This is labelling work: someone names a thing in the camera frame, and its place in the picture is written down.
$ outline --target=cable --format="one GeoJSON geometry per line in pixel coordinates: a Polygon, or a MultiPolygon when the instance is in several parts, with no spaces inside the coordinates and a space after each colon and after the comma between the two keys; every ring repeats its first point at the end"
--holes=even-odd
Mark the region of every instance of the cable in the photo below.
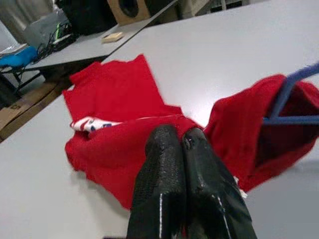
{"type": "Polygon", "coordinates": [[[72,26],[70,23],[60,24],[54,32],[50,33],[47,45],[41,43],[38,46],[37,58],[33,61],[33,63],[36,63],[36,62],[42,60],[43,58],[47,57],[48,55],[50,55],[54,52],[53,42],[55,41],[55,34],[57,31],[59,31],[59,34],[58,34],[58,37],[59,37],[61,32],[65,33],[68,30],[68,28],[71,28],[71,27],[72,26]]]}

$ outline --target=blue object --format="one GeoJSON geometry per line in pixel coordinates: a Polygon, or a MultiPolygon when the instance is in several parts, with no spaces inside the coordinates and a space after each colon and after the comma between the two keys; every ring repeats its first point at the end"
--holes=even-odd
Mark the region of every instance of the blue object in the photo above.
{"type": "Polygon", "coordinates": [[[274,108],[269,118],[264,118],[264,124],[315,124],[319,125],[319,116],[289,116],[280,117],[279,113],[284,108],[291,90],[297,81],[301,81],[307,77],[319,73],[319,62],[312,66],[306,66],[299,71],[289,75],[284,82],[284,85],[278,94],[274,108]]]}
{"type": "Polygon", "coordinates": [[[24,67],[37,57],[37,51],[29,46],[17,54],[4,56],[0,59],[0,67],[11,66],[12,68],[24,67]]]}

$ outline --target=table surface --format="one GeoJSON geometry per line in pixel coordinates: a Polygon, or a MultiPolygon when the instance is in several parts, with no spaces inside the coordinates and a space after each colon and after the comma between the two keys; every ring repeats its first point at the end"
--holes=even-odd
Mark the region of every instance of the table surface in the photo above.
{"type": "Polygon", "coordinates": [[[139,33],[144,27],[149,25],[152,21],[158,18],[163,12],[170,7],[174,6],[178,0],[173,0],[170,4],[164,7],[157,14],[149,19],[138,21],[129,25],[119,26],[116,25],[106,32],[100,32],[88,36],[80,36],[76,42],[62,49],[61,51],[52,53],[48,57],[40,60],[35,64],[29,64],[25,70],[38,70],[45,67],[51,67],[60,64],[66,64],[81,60],[103,58],[111,55],[119,47],[125,44],[128,40],[139,33]],[[104,36],[107,36],[114,32],[123,32],[125,35],[117,42],[102,44],[101,40],[104,36]]]}
{"type": "MultiPolygon", "coordinates": [[[[107,61],[145,54],[164,100],[206,125],[217,99],[318,60],[317,9],[317,0],[272,0],[150,27],[107,61]]],[[[0,144],[1,238],[125,236],[129,212],[67,162],[70,122],[59,97],[0,144]]],[[[317,144],[294,169],[249,193],[259,239],[318,238],[318,155],[317,144]]]]}

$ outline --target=red sweater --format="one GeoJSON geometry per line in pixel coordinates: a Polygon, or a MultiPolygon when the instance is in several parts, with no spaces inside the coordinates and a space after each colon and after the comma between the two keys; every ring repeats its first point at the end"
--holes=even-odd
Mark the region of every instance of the red sweater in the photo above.
{"type": "MultiPolygon", "coordinates": [[[[65,146],[69,162],[129,209],[151,131],[169,123],[181,138],[198,125],[180,107],[163,102],[143,55],[130,62],[93,63],[70,79],[74,89],[63,94],[73,121],[90,116],[122,124],[75,132],[65,146]]],[[[275,75],[217,101],[204,130],[244,191],[292,166],[318,136],[313,125],[262,126],[284,79],[275,75]]],[[[298,82],[281,115],[319,115],[319,91],[298,82]]]]}

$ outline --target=cardboard box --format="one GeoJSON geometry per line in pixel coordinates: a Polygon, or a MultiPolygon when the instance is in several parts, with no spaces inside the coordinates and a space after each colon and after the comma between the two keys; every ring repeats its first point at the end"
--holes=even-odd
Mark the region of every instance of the cardboard box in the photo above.
{"type": "Polygon", "coordinates": [[[68,79],[45,82],[8,108],[0,110],[0,140],[8,138],[71,86],[68,79]]]}

